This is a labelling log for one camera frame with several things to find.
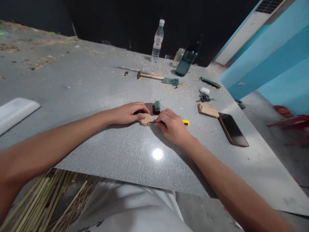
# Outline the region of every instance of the dark green glass bottle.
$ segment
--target dark green glass bottle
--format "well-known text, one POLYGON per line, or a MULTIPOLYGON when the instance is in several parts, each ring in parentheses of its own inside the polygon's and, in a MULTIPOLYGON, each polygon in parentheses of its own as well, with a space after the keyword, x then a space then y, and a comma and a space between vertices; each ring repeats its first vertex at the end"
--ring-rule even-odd
POLYGON ((203 34, 198 35, 190 46, 184 52, 184 55, 176 68, 176 74, 178 76, 185 76, 189 71, 191 64, 198 55, 202 43, 203 34))

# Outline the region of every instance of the phone case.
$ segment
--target phone case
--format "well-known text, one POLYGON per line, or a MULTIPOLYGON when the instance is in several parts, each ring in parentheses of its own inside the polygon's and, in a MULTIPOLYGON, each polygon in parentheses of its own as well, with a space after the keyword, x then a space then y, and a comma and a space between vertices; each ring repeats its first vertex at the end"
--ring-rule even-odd
POLYGON ((248 146, 234 143, 233 140, 232 140, 232 138, 231 138, 231 136, 230 136, 229 133, 228 133, 228 130, 226 129, 226 127, 225 127, 225 125, 224 125, 224 123, 223 123, 223 121, 222 121, 222 118, 219 117, 218 119, 219 119, 219 122, 220 122, 220 124, 221 124, 221 126, 222 126, 222 128, 223 128, 223 131, 224 131, 226 137, 228 138, 228 141, 229 141, 230 144, 235 145, 235 146, 239 146, 239 147, 249 147, 249 144, 248 144, 246 138, 244 138, 244 139, 245 139, 245 141, 247 142, 248 146))

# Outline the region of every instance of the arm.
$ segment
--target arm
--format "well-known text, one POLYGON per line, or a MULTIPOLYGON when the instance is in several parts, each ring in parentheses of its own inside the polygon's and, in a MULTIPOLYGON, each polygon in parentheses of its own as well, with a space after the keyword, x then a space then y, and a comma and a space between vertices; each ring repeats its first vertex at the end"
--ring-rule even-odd
POLYGON ((193 159, 222 204, 245 231, 291 231, 262 197, 188 132, 173 111, 161 111, 155 125, 193 159))
POLYGON ((53 167, 71 150, 110 124, 128 124, 150 113, 143 102, 129 103, 56 127, 0 152, 0 225, 21 188, 53 167))

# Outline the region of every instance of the gray table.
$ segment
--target gray table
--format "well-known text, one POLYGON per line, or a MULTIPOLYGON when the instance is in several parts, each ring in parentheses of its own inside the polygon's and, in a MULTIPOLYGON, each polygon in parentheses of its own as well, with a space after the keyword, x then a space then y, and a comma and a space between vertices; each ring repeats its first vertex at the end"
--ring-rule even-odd
MULTIPOLYGON (((188 130, 215 156, 241 176, 274 209, 309 216, 309 199, 284 168, 261 135, 244 115, 230 94, 210 88, 212 101, 220 112, 231 114, 246 137, 249 147, 229 144, 219 121, 198 113, 200 76, 219 81, 208 69, 193 66, 180 82, 187 84, 174 90, 160 81, 136 74, 123 76, 122 65, 148 67, 156 73, 174 78, 170 60, 153 64, 143 54, 107 45, 79 41, 76 44, 36 46, 0 55, 0 105, 16 97, 32 99, 41 108, 0 137, 0 150, 50 128, 78 120, 100 110, 129 102, 161 102, 183 119, 190 120, 188 130), (31 71, 23 58, 35 63, 48 55, 57 59, 41 69, 31 71)), ((122 181, 172 189, 196 195, 212 191, 193 161, 179 147, 167 141, 158 128, 138 123, 112 125, 96 133, 56 165, 57 168, 118 179, 122 181)))

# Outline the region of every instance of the black wall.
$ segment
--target black wall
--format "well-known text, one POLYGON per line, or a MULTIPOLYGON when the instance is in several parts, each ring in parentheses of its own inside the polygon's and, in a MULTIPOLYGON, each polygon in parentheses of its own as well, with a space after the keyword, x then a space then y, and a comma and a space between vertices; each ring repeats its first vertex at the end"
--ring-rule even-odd
POLYGON ((258 0, 0 0, 0 19, 151 54, 160 18, 165 20, 160 57, 187 48, 198 33, 195 63, 208 66, 258 0))
POLYGON ((175 55, 204 33, 195 63, 208 66, 258 0, 65 0, 78 36, 151 54, 160 18, 165 20, 160 57, 175 55))
POLYGON ((63 0, 0 0, 0 19, 62 35, 74 35, 63 0))

